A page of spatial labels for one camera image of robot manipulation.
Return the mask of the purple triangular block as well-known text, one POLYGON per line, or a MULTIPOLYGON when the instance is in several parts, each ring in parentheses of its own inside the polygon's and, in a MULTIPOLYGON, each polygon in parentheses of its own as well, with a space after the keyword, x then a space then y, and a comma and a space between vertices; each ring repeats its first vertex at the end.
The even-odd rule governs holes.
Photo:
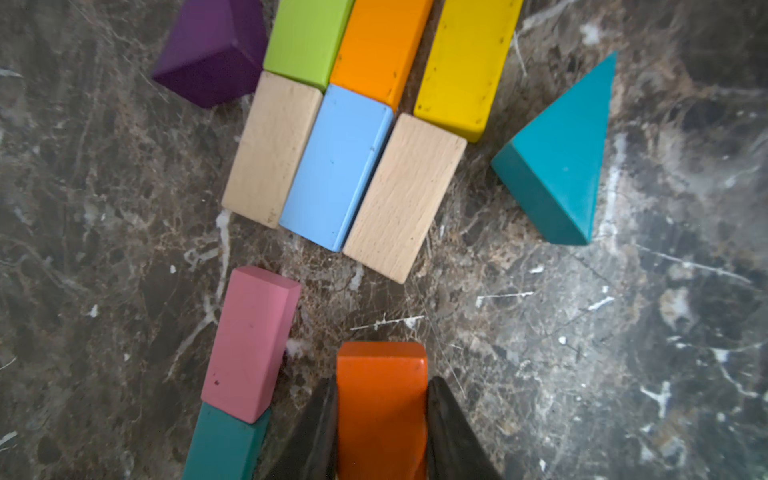
POLYGON ((259 0, 186 1, 151 78, 212 108, 255 91, 267 44, 259 0))

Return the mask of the light blue rectangular block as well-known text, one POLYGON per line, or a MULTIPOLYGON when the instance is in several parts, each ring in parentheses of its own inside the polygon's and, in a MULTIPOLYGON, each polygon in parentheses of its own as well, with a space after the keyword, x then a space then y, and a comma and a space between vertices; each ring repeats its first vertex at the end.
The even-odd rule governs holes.
POLYGON ((329 85, 279 225, 339 252, 387 140, 393 110, 329 85))

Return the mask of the pink rectangular block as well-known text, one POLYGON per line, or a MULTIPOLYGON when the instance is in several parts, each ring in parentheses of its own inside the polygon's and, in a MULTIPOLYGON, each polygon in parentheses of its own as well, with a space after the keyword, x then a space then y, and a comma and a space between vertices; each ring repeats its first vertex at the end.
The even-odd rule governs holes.
POLYGON ((233 270, 203 402, 248 424, 262 416, 271 404, 300 294, 300 283, 268 270, 233 270))

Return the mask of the yellow rectangular block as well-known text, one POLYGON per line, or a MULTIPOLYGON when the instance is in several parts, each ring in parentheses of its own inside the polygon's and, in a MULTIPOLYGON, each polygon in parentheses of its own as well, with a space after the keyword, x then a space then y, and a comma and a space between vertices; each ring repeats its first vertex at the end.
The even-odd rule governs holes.
POLYGON ((476 143, 503 73, 522 0, 447 0, 414 115, 476 143))

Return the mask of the teal rectangular block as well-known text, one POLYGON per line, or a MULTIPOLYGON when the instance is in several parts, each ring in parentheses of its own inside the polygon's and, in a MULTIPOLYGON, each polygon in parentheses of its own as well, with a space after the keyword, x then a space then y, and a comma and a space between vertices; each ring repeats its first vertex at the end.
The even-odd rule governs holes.
POLYGON ((270 418, 268 408, 248 424, 203 403, 182 479, 252 479, 270 418))

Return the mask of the orange rectangular block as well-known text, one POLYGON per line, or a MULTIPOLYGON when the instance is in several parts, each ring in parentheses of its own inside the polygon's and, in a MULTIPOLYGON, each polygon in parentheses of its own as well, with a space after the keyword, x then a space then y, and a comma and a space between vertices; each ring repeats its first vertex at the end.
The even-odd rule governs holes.
POLYGON ((397 110, 432 0, 357 0, 330 83, 397 110))

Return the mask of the orange-red rectangular block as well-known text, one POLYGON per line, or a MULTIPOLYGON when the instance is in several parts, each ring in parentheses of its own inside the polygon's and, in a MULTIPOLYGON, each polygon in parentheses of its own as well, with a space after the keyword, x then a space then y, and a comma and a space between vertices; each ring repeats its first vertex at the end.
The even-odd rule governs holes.
POLYGON ((340 479, 425 479, 428 357, 415 342, 352 341, 337 356, 340 479))

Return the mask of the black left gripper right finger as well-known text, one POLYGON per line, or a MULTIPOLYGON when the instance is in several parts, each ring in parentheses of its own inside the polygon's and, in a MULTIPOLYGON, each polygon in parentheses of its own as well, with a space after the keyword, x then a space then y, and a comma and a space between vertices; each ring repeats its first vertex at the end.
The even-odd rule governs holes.
POLYGON ((427 424, 429 479, 501 479, 442 377, 428 383, 427 424))

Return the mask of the green rectangular block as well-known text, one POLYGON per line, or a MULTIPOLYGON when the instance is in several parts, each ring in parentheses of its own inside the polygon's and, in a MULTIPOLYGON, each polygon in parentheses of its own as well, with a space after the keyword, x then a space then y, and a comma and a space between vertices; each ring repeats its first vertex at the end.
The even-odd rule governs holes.
POLYGON ((279 2, 263 68, 324 92, 353 0, 279 2))

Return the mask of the teal triangular block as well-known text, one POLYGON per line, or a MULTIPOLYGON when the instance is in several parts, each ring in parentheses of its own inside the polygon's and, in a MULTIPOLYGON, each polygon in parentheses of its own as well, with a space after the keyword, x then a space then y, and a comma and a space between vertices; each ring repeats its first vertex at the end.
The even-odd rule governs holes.
POLYGON ((544 239, 592 240, 618 54, 609 55, 517 133, 491 167, 544 239))

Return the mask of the natural wood rectangular block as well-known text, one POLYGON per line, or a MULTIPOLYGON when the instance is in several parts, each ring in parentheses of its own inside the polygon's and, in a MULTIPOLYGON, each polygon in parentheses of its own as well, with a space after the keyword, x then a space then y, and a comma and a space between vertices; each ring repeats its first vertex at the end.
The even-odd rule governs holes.
POLYGON ((323 100, 320 90, 264 71, 222 206, 276 229, 323 100))

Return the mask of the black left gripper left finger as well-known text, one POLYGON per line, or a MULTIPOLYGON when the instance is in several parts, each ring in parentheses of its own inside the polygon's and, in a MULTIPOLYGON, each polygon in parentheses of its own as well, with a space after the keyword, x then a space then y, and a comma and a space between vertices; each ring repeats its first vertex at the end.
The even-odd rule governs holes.
POLYGON ((336 478, 338 400, 336 377, 322 378, 265 479, 336 478))

